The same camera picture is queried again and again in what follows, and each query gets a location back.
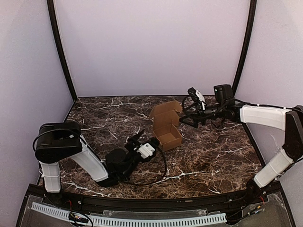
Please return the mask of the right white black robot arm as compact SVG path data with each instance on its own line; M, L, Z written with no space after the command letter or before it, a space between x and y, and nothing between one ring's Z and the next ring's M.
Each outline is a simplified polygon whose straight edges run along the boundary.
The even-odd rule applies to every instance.
M260 197L260 189L283 176L288 169L303 159L303 107L283 107L269 104L253 104L234 97L228 84L214 87L215 104L207 104L202 93L191 87L181 106L184 117L180 122L197 128L208 120L225 119L247 126L262 152L266 165L248 183L242 194L242 202L252 205Z

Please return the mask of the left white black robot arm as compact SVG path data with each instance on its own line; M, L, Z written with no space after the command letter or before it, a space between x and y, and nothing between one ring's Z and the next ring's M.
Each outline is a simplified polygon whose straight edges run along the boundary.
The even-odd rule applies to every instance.
M110 151L102 161L92 150L76 122L43 124L33 141L33 150L39 161L48 198L56 206L63 206L67 196L61 192L59 162L71 158L101 187L115 186L129 180L140 163L156 156L160 142L151 137L139 141L144 131L127 139L124 148Z

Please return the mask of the brown cardboard box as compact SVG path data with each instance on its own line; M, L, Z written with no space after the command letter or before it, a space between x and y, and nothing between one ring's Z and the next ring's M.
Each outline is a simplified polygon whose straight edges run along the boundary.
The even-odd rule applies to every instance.
M160 142L163 152L181 145L182 136L178 130L179 115L182 111L178 101L169 101L155 106L150 118L153 119L153 136Z

